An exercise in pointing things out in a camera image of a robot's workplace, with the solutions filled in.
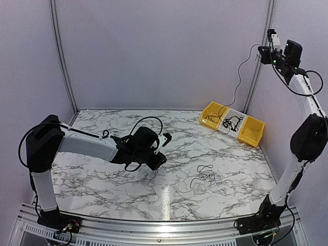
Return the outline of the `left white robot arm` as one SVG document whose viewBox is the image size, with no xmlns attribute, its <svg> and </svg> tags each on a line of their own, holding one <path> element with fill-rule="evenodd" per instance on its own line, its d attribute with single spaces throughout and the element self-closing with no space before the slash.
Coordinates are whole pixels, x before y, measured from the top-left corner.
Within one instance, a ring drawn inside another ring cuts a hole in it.
<svg viewBox="0 0 328 246">
<path fill-rule="evenodd" d="M 31 187 L 40 204 L 36 211 L 38 223 L 61 228 L 67 222 L 78 221 L 62 214 L 55 198 L 51 168 L 57 153 L 100 158 L 124 165 L 126 171 L 132 163 L 157 170 L 167 161 L 160 149 L 171 139 L 170 133 L 137 126 L 124 137 L 110 135 L 108 130 L 95 135 L 62 123 L 56 115 L 47 116 L 25 133 L 18 145 L 18 159 L 29 170 Z"/>
</svg>

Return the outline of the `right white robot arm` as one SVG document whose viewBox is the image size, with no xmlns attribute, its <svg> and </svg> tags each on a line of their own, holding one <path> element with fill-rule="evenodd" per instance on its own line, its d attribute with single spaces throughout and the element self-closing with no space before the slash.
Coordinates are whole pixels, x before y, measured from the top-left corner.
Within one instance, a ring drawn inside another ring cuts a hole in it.
<svg viewBox="0 0 328 246">
<path fill-rule="evenodd" d="M 270 64 L 283 85 L 297 96 L 304 121 L 290 140 L 292 161 L 286 166 L 275 188 L 265 197 L 250 224 L 264 230 L 280 223 L 282 212 L 288 207 L 288 198 L 299 185 L 306 166 L 314 162 L 327 144 L 327 115 L 313 90 L 311 70 L 299 67 L 302 46 L 288 40 L 282 50 L 279 38 L 273 34 L 268 46 L 259 47 L 261 63 Z"/>
</svg>

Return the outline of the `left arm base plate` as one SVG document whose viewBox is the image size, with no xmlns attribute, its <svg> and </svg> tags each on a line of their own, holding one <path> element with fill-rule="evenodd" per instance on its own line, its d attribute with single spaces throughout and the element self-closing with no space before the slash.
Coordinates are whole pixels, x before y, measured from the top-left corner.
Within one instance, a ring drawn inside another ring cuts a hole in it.
<svg viewBox="0 0 328 246">
<path fill-rule="evenodd" d="M 70 225 L 69 231 L 72 233 L 78 233 L 81 227 L 81 217 L 78 216 L 71 216 L 62 214 L 61 219 L 59 222 L 50 222 L 49 220 L 45 220 L 44 218 L 39 217 L 37 219 L 37 223 L 52 229 L 56 229 L 57 231 L 60 231 L 64 229 L 66 226 Z"/>
</svg>

